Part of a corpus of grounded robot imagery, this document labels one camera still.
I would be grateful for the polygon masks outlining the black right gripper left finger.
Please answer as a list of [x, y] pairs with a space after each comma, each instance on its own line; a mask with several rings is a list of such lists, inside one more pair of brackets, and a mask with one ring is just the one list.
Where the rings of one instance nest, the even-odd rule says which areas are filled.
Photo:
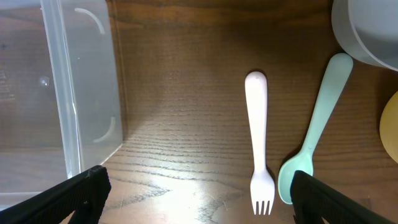
[[28, 200], [1, 211], [1, 223], [99, 222], [111, 191], [107, 169], [94, 166]]

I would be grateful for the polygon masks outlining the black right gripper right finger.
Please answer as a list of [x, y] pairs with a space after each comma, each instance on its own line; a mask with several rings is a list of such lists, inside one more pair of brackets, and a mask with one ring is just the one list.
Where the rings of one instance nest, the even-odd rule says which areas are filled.
[[296, 224], [394, 224], [301, 170], [290, 195]]

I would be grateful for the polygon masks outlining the mint green plastic spoon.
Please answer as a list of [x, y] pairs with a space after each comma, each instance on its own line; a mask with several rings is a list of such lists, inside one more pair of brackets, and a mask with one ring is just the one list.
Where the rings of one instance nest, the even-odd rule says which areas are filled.
[[313, 153], [352, 69], [353, 59], [345, 53], [332, 56], [326, 66], [301, 150], [288, 159], [279, 171], [278, 192], [280, 199], [286, 204], [292, 204], [290, 187], [295, 172], [301, 170], [313, 175]]

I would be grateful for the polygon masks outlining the pink plastic fork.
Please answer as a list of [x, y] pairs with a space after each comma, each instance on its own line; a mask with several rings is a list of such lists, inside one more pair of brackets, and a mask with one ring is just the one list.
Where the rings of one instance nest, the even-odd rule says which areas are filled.
[[267, 78], [261, 72], [251, 72], [244, 84], [254, 159], [250, 182], [252, 208], [256, 215], [270, 215], [275, 183], [266, 164]]

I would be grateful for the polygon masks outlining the yellow plastic bowl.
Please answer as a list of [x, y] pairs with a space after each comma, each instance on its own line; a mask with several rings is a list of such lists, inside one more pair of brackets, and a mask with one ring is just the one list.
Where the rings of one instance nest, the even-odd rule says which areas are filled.
[[379, 135], [384, 149], [397, 162], [397, 93], [389, 99], [383, 109]]

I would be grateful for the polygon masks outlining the grey plastic bowl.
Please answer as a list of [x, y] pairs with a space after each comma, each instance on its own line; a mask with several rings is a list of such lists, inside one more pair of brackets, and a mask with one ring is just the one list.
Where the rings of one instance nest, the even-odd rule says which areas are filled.
[[331, 24], [347, 54], [397, 71], [397, 0], [334, 0]]

